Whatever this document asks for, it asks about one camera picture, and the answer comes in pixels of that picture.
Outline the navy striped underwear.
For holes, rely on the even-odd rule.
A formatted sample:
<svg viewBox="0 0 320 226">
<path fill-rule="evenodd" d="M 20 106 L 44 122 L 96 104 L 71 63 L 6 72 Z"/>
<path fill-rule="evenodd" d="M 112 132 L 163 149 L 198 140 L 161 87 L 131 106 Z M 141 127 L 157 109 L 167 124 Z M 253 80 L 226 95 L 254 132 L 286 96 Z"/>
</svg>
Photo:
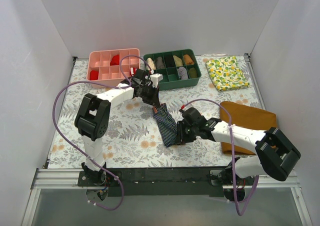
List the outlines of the navy striped underwear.
<svg viewBox="0 0 320 226">
<path fill-rule="evenodd" d="M 158 126 L 162 142 L 166 148 L 169 148 L 175 144 L 178 135 L 178 125 L 169 113 L 166 103 L 155 106 L 152 110 L 153 118 Z"/>
</svg>

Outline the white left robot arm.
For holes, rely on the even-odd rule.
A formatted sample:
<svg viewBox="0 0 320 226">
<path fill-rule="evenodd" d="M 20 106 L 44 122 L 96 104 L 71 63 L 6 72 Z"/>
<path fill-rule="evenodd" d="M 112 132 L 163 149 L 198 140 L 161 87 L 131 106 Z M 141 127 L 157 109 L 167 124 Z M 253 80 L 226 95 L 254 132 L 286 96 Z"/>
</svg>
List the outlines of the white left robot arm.
<svg viewBox="0 0 320 226">
<path fill-rule="evenodd" d="M 111 90 L 91 94 L 87 93 L 80 104 L 74 125 L 84 142 L 85 162 L 81 164 L 85 176 L 95 186 L 106 182 L 106 162 L 103 157 L 102 137 L 105 135 L 110 111 L 125 101 L 141 98 L 151 106 L 159 106 L 160 73 L 149 74 L 137 69 L 133 76 L 121 81 Z"/>
</svg>

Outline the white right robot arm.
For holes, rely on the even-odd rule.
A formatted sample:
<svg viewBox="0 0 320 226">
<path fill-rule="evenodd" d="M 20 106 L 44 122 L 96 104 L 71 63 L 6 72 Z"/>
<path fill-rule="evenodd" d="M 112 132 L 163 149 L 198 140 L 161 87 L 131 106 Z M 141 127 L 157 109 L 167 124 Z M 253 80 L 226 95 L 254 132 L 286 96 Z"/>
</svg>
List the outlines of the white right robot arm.
<svg viewBox="0 0 320 226">
<path fill-rule="evenodd" d="M 229 124 L 218 118 L 206 119 L 191 107 L 181 110 L 177 123 L 176 144 L 192 143 L 198 137 L 219 143 L 234 144 L 253 152 L 253 156 L 237 158 L 222 173 L 232 185 L 244 178 L 268 175 L 284 182 L 301 158 L 299 150 L 276 127 L 254 130 Z"/>
</svg>

